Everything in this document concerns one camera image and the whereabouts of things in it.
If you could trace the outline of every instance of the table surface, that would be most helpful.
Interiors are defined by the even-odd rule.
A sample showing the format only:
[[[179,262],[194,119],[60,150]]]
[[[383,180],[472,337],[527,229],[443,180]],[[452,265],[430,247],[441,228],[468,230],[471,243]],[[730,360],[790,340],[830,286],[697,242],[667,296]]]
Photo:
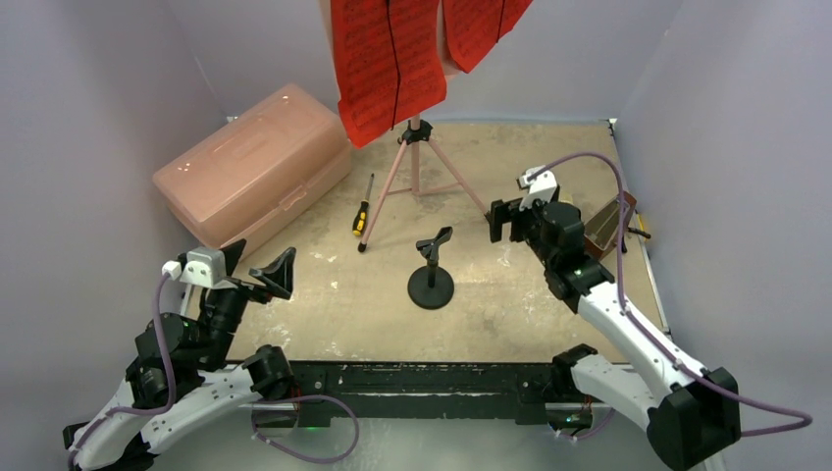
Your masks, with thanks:
[[[543,268],[525,244],[508,242],[507,233],[503,242],[490,243],[488,223],[460,187],[388,197],[367,251],[358,253],[350,230],[358,202],[375,173],[371,212],[377,204],[401,131],[355,150],[346,179],[240,262],[238,276],[267,265],[289,246],[297,248],[292,299],[249,304],[229,358],[244,358],[270,343],[292,359],[547,362],[583,342],[610,361],[625,361],[609,340],[548,292]],[[435,124],[433,140],[487,206],[520,196],[518,175],[565,154],[592,150],[618,159],[606,124]],[[427,145],[421,145],[421,155],[423,189],[453,183]],[[585,217],[615,194],[614,176],[600,160],[575,159],[554,173],[561,195]],[[409,180],[405,157],[393,189],[410,186]],[[415,241],[435,236],[443,226],[453,227],[440,261],[453,276],[455,293],[445,308],[427,311],[410,300],[407,280],[425,264]],[[634,249],[624,256],[625,289],[661,328],[644,253],[634,236],[628,241]],[[614,258],[603,262],[612,273]]]

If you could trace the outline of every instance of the phone holder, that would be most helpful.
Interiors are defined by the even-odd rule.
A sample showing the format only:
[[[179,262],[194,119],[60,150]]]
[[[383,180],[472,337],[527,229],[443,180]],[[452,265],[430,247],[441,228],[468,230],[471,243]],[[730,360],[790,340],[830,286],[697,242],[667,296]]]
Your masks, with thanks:
[[[416,242],[416,250],[428,261],[410,276],[407,293],[423,309],[439,309],[453,297],[453,278],[440,267],[440,245],[450,240],[452,227],[440,229],[436,237]]]

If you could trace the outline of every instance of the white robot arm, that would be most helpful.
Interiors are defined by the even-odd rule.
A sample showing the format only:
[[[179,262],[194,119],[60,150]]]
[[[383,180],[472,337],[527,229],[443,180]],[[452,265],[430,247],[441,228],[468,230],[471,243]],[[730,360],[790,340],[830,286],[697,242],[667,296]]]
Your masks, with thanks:
[[[614,367],[581,345],[561,358],[569,378],[561,378],[559,386],[597,397],[635,422],[671,469],[689,469],[736,442],[739,404],[698,384],[680,365],[733,393],[734,378],[722,368],[707,370],[619,292],[612,275],[585,250],[580,210],[557,200],[554,174],[542,169],[529,169],[518,179],[526,196],[492,203],[492,242],[501,240],[502,226],[510,223],[510,240],[532,248],[554,296],[610,339],[637,373]]]

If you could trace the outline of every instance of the red paper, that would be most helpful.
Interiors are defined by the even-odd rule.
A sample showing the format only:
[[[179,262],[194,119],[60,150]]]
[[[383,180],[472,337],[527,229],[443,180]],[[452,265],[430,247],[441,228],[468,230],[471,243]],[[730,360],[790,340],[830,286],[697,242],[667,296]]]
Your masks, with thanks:
[[[355,147],[444,100],[439,0],[390,0],[390,23],[388,0],[331,0],[331,6],[338,111]]]
[[[466,74],[473,71],[531,4],[532,0],[442,0],[453,62]]]

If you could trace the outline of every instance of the tripod stand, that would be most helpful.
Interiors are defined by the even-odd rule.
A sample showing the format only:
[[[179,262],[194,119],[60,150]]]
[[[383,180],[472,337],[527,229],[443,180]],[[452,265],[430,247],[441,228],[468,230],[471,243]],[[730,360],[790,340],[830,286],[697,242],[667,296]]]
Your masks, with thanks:
[[[379,213],[382,212],[382,206],[385,204],[385,199],[388,195],[403,193],[405,191],[410,191],[411,193],[421,196],[423,194],[430,194],[430,193],[437,193],[440,191],[444,191],[449,188],[453,188],[454,186],[460,185],[462,189],[468,193],[468,196],[474,200],[474,204],[480,208],[480,211],[483,212],[485,216],[488,210],[486,209],[486,205],[480,201],[480,198],[474,193],[474,190],[471,189],[471,186],[465,182],[465,179],[462,178],[462,175],[453,164],[450,163],[450,160],[447,156],[442,152],[439,145],[436,144],[434,141],[431,140],[431,130],[432,127],[427,121],[421,120],[419,115],[410,118],[407,123],[407,131],[401,134],[401,138],[398,140],[401,145],[398,148],[398,152],[395,154],[395,160],[392,162],[392,168],[390,169],[390,174],[388,175],[388,179],[385,182],[385,186],[382,188],[382,194],[379,195],[379,200],[376,203],[376,207],[373,209],[373,215],[370,217],[369,224],[367,225],[367,231],[364,232],[364,236],[361,237],[361,242],[358,243],[358,251],[363,252],[367,249],[367,242],[370,240],[370,234],[373,232],[373,228],[376,226],[376,222],[379,220]],[[431,189],[421,189],[419,187],[419,141],[425,141],[428,145],[431,146],[431,149],[434,150],[434,153],[437,154],[437,157],[442,160],[442,163],[447,167],[453,177],[456,179],[456,183],[447,184],[445,186],[439,186],[436,188]],[[401,160],[404,158],[404,151],[407,149],[407,146],[411,146],[411,170],[410,170],[410,187],[397,189],[395,191],[390,191],[390,186],[392,185],[392,181],[395,178],[395,173],[398,172],[398,167],[401,165]]]

